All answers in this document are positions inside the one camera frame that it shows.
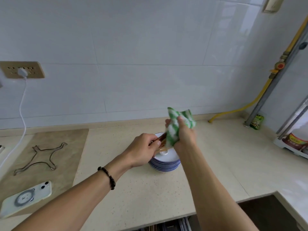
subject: metal pipe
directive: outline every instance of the metal pipe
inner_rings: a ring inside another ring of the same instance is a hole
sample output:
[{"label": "metal pipe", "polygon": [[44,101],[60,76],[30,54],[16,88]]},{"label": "metal pipe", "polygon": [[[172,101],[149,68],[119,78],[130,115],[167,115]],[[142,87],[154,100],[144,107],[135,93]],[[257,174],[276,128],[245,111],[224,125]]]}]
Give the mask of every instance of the metal pipe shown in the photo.
[{"label": "metal pipe", "polygon": [[300,103],[297,109],[290,115],[290,117],[283,123],[283,125],[276,132],[277,135],[281,135],[282,132],[293,122],[293,120],[302,112],[302,110],[308,106],[308,96]]},{"label": "metal pipe", "polygon": [[304,113],[308,110],[308,106],[306,106],[299,115],[291,122],[290,125],[282,132],[282,134],[278,137],[279,140],[283,138],[287,134],[287,132],[294,126],[294,124],[304,115]]},{"label": "metal pipe", "polygon": [[244,122],[244,126],[246,126],[246,127],[250,126],[251,122],[253,121],[253,119],[255,118],[257,113],[260,111],[260,109],[264,105],[265,101],[270,96],[270,94],[273,92],[274,88],[276,87],[276,85],[278,84],[280,79],[282,78],[283,74],[289,68],[289,66],[290,66],[291,62],[294,60],[295,56],[298,54],[298,51],[300,50],[299,46],[303,42],[305,42],[307,37],[308,37],[308,24],[306,25],[305,29],[302,32],[302,35],[300,36],[300,38],[298,39],[298,41],[294,45],[293,50],[291,50],[290,55],[287,57],[287,59],[285,61],[285,63],[286,63],[285,67],[282,70],[280,70],[277,73],[276,77],[272,80],[272,82],[270,83],[270,85],[268,86],[266,91],[264,92],[263,96],[258,101],[257,105],[254,107],[253,111],[251,112],[251,114],[249,115],[247,120]]}]

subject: forearm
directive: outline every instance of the forearm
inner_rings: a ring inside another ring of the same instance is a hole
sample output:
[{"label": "forearm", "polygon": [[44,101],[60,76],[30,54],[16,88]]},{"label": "forearm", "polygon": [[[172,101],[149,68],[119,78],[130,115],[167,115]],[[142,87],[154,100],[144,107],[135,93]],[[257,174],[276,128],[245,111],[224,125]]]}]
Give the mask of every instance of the forearm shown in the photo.
[{"label": "forearm", "polygon": [[[130,165],[122,154],[105,168],[117,181],[130,169]],[[109,177],[103,171],[98,171],[37,210],[14,231],[36,231],[42,227],[46,231],[79,230],[110,189]]]},{"label": "forearm", "polygon": [[179,156],[203,230],[257,230],[216,178],[197,146],[184,149]]}]

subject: beaded bracelet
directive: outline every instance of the beaded bracelet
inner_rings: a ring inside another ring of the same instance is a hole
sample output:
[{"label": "beaded bracelet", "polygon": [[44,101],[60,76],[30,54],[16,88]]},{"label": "beaded bracelet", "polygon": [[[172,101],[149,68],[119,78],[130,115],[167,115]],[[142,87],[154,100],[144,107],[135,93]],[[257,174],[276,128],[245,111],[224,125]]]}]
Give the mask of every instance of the beaded bracelet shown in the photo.
[{"label": "beaded bracelet", "polygon": [[116,186],[116,182],[114,181],[114,179],[112,178],[112,176],[109,175],[108,171],[104,168],[104,167],[98,167],[97,171],[104,171],[107,176],[109,177],[110,179],[110,186],[111,186],[111,190],[114,190],[115,189],[115,186]]}]

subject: dish cloth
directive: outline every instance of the dish cloth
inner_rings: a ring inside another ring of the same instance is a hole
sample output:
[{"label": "dish cloth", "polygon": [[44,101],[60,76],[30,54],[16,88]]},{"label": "dish cloth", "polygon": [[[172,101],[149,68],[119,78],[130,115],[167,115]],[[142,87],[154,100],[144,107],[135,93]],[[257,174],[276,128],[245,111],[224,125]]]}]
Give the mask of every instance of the dish cloth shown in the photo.
[{"label": "dish cloth", "polygon": [[173,145],[179,141],[179,123],[177,121],[178,116],[182,116],[185,124],[189,128],[193,128],[196,126],[196,121],[193,119],[190,110],[186,110],[183,112],[175,111],[173,108],[168,107],[168,114],[171,119],[171,123],[167,128],[167,137],[166,137],[166,147],[173,147]]}]

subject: smartphone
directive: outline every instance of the smartphone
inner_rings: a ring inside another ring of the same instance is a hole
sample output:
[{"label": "smartphone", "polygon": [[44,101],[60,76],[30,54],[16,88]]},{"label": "smartphone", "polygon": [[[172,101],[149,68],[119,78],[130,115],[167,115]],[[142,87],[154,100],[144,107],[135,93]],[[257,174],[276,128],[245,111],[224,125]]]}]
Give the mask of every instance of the smartphone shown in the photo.
[{"label": "smartphone", "polygon": [[42,182],[27,190],[14,194],[2,202],[0,219],[6,218],[24,208],[48,198],[51,194],[51,181]]}]

